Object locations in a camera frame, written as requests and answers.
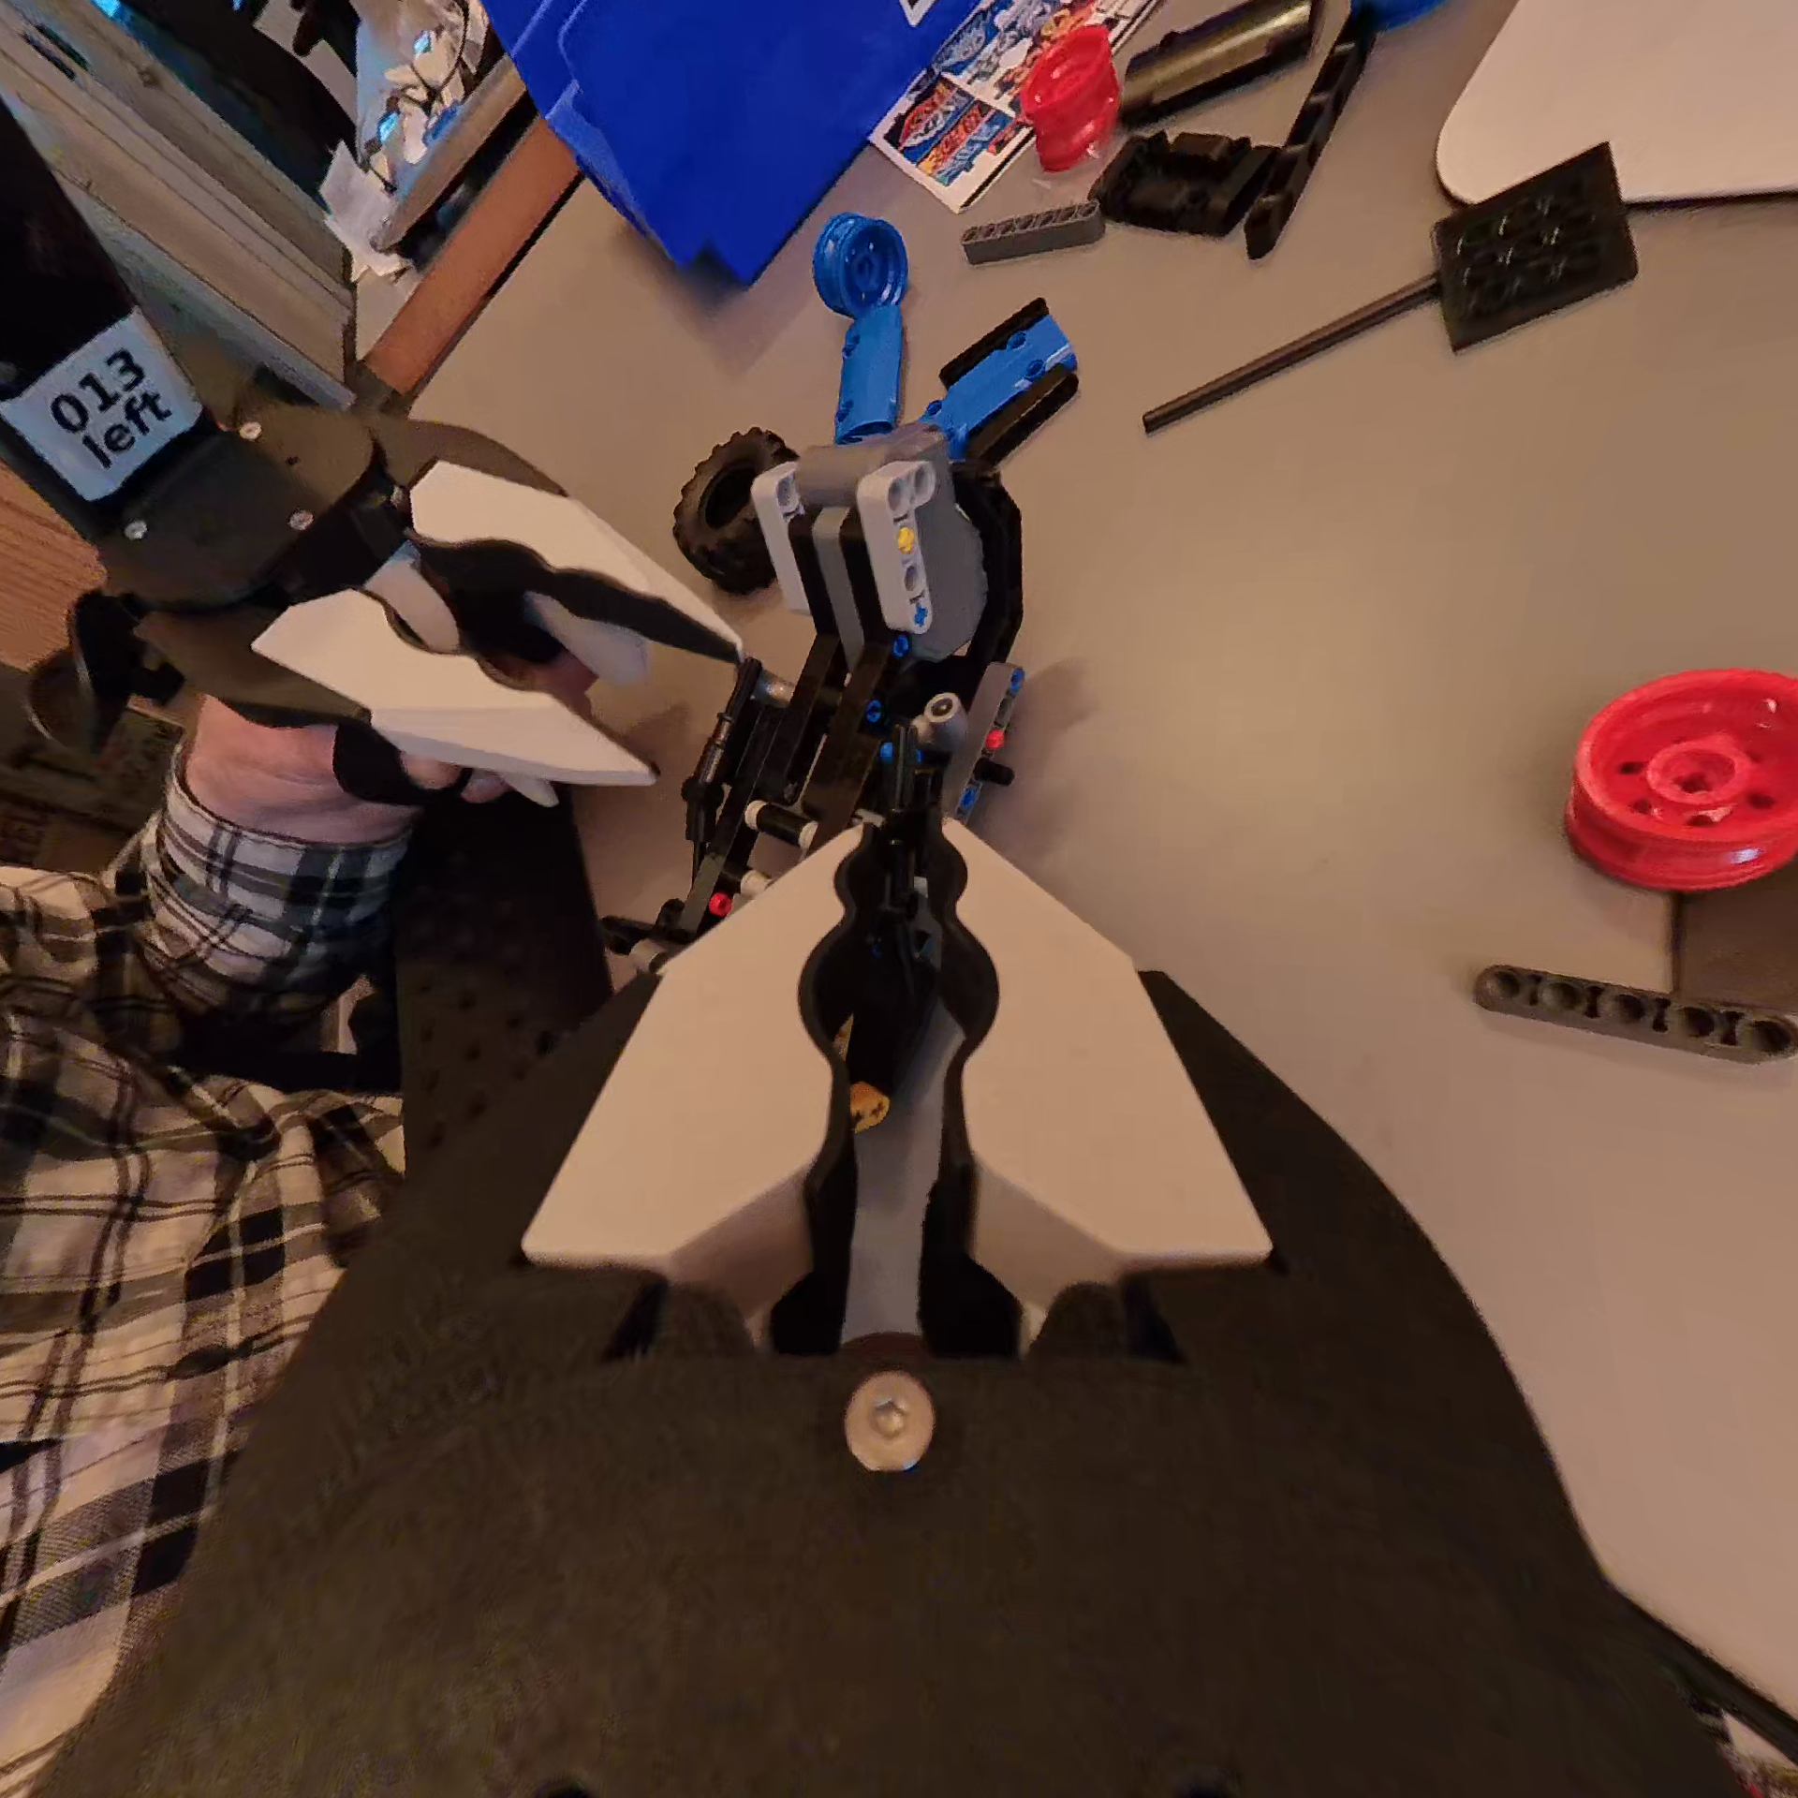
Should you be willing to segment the black flat square panel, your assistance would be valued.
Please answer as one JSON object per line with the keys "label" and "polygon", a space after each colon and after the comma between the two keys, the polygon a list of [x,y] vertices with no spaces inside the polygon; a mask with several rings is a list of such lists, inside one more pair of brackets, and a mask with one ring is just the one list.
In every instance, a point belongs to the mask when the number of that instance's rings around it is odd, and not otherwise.
{"label": "black flat square panel", "polygon": [[1672,990],[1796,1016],[1796,866],[1676,896]]}

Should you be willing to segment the black smooth beam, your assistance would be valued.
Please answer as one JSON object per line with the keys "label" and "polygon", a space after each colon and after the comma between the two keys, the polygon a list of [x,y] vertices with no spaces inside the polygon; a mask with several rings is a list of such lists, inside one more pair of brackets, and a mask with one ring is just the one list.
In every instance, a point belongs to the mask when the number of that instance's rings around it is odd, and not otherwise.
{"label": "black smooth beam", "polygon": [[1079,394],[1079,370],[1055,365],[969,431],[959,461],[1000,465]]}

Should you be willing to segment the printed sticker sheet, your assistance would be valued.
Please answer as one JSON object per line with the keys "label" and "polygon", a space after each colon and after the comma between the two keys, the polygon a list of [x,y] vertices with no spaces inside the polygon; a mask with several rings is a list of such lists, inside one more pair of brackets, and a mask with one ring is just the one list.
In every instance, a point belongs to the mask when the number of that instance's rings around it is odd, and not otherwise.
{"label": "printed sticker sheet", "polygon": [[1121,51],[1156,10],[1159,3],[975,3],[888,106],[869,146],[959,214],[1035,141],[1023,119],[1023,90],[1041,51],[1079,27],[1105,27],[1106,47]]}

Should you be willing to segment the toy truck chassis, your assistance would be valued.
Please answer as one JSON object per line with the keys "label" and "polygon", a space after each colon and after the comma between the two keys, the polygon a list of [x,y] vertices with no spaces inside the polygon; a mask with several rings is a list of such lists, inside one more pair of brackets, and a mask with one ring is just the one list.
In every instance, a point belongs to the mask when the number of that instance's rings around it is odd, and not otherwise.
{"label": "toy truck chassis", "polygon": [[753,482],[778,593],[815,628],[794,680],[751,659],[686,786],[690,884],[654,922],[606,916],[645,973],[771,886],[768,845],[936,806],[973,825],[1011,782],[1026,670],[1023,511],[1000,470],[952,461],[930,423],[816,446]]}

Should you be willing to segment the black rubber tyre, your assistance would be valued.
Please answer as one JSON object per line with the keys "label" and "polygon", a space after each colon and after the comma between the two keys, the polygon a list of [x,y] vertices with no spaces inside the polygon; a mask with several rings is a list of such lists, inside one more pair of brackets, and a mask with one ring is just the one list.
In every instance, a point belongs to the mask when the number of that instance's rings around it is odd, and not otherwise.
{"label": "black rubber tyre", "polygon": [[799,454],[778,433],[753,427],[731,433],[690,470],[673,509],[673,541],[729,597],[753,597],[778,581],[753,482],[794,461]]}

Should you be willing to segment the person's left hand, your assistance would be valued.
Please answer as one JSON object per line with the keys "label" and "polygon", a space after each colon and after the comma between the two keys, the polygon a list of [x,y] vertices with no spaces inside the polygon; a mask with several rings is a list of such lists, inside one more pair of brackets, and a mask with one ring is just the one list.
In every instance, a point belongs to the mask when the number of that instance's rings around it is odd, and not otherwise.
{"label": "person's left hand", "polygon": [[[554,665],[503,659],[499,670],[554,693],[576,717],[593,719],[589,690],[598,677],[572,656]],[[453,789],[464,772],[404,754],[410,782],[421,793]],[[304,845],[385,845],[404,838],[415,803],[380,803],[351,798],[335,776],[335,727],[266,727],[215,698],[200,698],[189,717],[187,752],[180,761],[189,794],[240,828]],[[469,776],[463,800],[503,798],[503,776]]]}

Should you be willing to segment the blue storage bin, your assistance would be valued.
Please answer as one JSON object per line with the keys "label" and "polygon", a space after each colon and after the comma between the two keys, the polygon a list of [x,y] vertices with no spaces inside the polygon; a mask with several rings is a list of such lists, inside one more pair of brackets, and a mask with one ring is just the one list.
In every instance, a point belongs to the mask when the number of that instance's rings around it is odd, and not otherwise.
{"label": "blue storage bin", "polygon": [[975,3],[483,3],[577,171],[753,285]]}

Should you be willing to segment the white book stand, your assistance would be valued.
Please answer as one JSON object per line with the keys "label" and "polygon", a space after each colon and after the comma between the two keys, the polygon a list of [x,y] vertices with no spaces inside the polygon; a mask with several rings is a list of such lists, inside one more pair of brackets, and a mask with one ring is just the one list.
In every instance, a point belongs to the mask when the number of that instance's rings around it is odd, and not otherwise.
{"label": "white book stand", "polygon": [[1796,3],[1518,3],[1435,166],[1476,202],[1598,145],[1631,204],[1796,193]]}

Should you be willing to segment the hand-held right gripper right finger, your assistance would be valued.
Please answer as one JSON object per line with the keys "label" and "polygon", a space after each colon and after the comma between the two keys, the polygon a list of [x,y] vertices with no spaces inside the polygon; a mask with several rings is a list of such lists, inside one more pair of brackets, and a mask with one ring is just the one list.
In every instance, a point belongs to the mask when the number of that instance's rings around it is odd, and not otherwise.
{"label": "hand-held right gripper right finger", "polygon": [[933,828],[959,1031],[933,1183],[933,1344],[1016,1347],[1079,1283],[1270,1260],[1270,1230],[1132,956],[963,824]]}

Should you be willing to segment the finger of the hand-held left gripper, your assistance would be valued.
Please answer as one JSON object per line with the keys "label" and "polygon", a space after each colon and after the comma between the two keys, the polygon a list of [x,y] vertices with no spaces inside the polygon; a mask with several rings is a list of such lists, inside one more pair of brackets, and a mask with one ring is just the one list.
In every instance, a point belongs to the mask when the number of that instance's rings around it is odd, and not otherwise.
{"label": "finger of the hand-held left gripper", "polygon": [[481,659],[649,666],[653,649],[670,649],[743,660],[710,602],[570,497],[434,461],[410,487],[410,539]]}
{"label": "finger of the hand-held left gripper", "polygon": [[255,651],[351,704],[394,752],[499,776],[515,793],[657,780],[562,699],[504,686],[463,651],[410,641],[389,606],[361,589],[290,606],[261,631]]}

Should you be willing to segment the grey holed beam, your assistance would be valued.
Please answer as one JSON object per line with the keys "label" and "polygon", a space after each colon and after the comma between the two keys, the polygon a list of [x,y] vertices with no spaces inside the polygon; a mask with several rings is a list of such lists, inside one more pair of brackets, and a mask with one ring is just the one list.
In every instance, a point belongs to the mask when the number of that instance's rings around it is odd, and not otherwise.
{"label": "grey holed beam", "polygon": [[1106,237],[1098,202],[1079,198],[1036,214],[1010,214],[963,231],[959,251],[969,266],[1000,266],[1084,251]]}

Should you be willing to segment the neighbouring wooden-edged table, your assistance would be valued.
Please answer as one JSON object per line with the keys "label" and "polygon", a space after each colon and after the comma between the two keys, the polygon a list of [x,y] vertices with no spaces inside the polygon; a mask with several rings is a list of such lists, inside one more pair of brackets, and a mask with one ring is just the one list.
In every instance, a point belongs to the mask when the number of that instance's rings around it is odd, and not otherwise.
{"label": "neighbouring wooden-edged table", "polygon": [[570,146],[499,59],[412,166],[372,246],[404,259],[354,285],[348,390],[400,409],[577,189]]}

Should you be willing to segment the black rod with connector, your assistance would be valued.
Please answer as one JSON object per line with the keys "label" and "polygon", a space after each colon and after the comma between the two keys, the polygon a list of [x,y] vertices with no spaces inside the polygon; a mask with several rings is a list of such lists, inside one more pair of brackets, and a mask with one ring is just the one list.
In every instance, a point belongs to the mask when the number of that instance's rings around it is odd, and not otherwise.
{"label": "black rod with connector", "polygon": [[888,821],[875,828],[869,856],[863,952],[877,978],[914,998],[936,976],[939,956],[939,923],[919,861],[919,840],[906,825]]}

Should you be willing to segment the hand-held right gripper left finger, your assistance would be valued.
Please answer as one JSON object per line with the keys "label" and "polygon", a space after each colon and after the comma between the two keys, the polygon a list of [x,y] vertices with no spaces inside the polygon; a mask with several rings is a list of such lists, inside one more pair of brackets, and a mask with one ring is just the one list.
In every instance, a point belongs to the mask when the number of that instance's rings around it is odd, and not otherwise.
{"label": "hand-held right gripper left finger", "polygon": [[845,923],[840,832],[630,998],[645,1009],[524,1231],[540,1269],[723,1293],[790,1349],[840,1332],[858,1175],[848,1073],[801,1009]]}

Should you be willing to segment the red wheel rim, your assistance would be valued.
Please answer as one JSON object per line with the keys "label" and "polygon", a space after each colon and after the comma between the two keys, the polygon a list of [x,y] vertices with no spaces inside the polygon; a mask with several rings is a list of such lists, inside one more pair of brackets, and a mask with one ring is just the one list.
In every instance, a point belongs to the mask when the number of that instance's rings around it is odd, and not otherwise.
{"label": "red wheel rim", "polygon": [[1023,122],[1045,173],[1070,171],[1121,122],[1121,74],[1105,25],[1079,25],[1036,51],[1023,83]]}
{"label": "red wheel rim", "polygon": [[1796,861],[1796,680],[1691,670],[1608,699],[1580,731],[1570,848],[1611,882],[1716,892]]}

